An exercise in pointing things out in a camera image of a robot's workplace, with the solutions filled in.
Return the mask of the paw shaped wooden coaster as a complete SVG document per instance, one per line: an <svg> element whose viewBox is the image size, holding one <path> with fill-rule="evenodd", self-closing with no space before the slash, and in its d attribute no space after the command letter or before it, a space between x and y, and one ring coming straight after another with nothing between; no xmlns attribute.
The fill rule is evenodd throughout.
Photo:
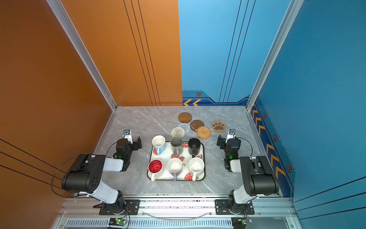
<svg viewBox="0 0 366 229"><path fill-rule="evenodd" d="M211 123L211 128L215 133L224 133L226 131L226 124L221 120L214 120Z"/></svg>

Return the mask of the tan rattan coaster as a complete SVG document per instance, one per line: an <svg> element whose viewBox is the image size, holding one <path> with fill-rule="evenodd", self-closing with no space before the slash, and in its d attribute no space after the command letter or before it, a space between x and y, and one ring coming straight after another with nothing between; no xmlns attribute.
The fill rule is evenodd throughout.
<svg viewBox="0 0 366 229"><path fill-rule="evenodd" d="M208 127L202 126L199 127L196 131L197 136L200 139L209 139L211 137L211 130Z"/></svg>

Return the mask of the dark brown worn coaster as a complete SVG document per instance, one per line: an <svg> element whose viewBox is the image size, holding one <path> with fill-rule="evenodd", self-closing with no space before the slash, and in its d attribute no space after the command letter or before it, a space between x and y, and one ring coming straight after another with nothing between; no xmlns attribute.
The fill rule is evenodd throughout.
<svg viewBox="0 0 366 229"><path fill-rule="evenodd" d="M191 123L190 123L190 128L192 131L196 132L198 130L198 128L200 127L204 127L205 124L203 121L201 120L193 120Z"/></svg>

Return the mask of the blue grey woven coaster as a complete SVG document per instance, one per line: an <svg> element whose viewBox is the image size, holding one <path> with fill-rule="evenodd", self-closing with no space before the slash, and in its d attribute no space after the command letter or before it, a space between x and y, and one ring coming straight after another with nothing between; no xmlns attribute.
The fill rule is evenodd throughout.
<svg viewBox="0 0 366 229"><path fill-rule="evenodd" d="M178 127L181 127L184 131L185 131L185 134L189 133L190 132L190 125L187 124L187 123L180 123L178 125Z"/></svg>

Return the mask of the light brown wooden coaster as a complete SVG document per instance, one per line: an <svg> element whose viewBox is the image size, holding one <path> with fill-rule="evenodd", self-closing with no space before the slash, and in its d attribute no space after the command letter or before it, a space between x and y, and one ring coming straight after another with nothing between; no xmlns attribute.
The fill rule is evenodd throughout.
<svg viewBox="0 0 366 229"><path fill-rule="evenodd" d="M178 116L178 120L181 123L189 123L192 120L192 115L188 112L180 113L180 115Z"/></svg>

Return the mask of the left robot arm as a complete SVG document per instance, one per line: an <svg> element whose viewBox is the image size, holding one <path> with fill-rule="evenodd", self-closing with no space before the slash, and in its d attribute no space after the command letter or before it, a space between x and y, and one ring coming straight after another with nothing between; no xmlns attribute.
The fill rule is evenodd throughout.
<svg viewBox="0 0 366 229"><path fill-rule="evenodd" d="M132 141L130 137L119 139L113 157L106 155L80 154L62 180L62 189L90 196L99 204L100 215L136 215L140 201L125 201L123 193L102 181L103 172L125 172L132 152L142 148L140 137Z"/></svg>

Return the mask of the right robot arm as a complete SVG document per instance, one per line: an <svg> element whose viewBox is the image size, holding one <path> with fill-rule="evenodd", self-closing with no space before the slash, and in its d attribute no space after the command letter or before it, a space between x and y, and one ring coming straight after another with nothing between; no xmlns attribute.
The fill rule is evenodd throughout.
<svg viewBox="0 0 366 229"><path fill-rule="evenodd" d="M232 214L246 214L254 199L279 192L278 180L267 157L240 157L238 151L241 139L236 136L232 138L219 136L217 145L224 150L225 169L242 175L243 185L228 195L226 207Z"/></svg>

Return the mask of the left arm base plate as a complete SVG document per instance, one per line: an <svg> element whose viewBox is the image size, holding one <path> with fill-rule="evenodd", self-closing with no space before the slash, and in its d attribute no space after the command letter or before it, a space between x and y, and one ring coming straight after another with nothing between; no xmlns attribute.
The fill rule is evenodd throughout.
<svg viewBox="0 0 366 229"><path fill-rule="evenodd" d="M99 215L126 215L134 216L138 214L140 207L139 199L127 199L124 200L123 207L116 207L115 204L101 204Z"/></svg>

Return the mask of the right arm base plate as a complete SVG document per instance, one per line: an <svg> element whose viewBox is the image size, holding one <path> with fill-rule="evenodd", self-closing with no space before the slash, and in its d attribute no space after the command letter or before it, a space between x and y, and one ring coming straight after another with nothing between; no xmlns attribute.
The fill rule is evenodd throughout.
<svg viewBox="0 0 366 229"><path fill-rule="evenodd" d="M217 215L254 215L252 202L247 204L237 204L229 202L227 199L216 199L215 211Z"/></svg>

